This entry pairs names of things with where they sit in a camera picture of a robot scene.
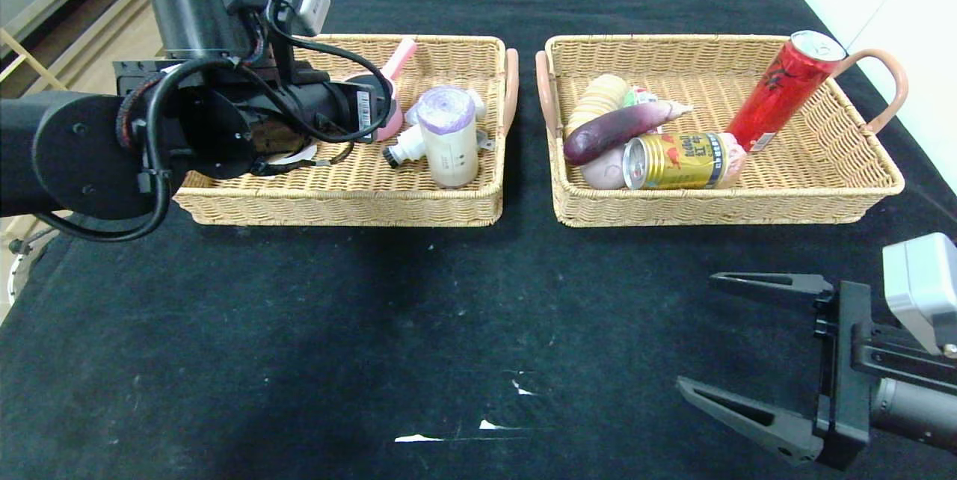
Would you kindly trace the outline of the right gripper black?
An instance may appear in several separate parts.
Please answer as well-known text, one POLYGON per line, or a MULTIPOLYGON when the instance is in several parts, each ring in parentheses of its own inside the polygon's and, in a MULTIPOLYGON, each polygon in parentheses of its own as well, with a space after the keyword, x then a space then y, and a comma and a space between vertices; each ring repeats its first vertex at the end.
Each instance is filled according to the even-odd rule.
POLYGON ((895 324, 875 323, 871 288, 818 274, 725 271, 718 292, 766 305, 818 307, 822 339, 816 422, 765 402, 678 377, 688 404, 793 466, 845 471, 882 430, 955 451, 955 361, 933 355, 895 324))

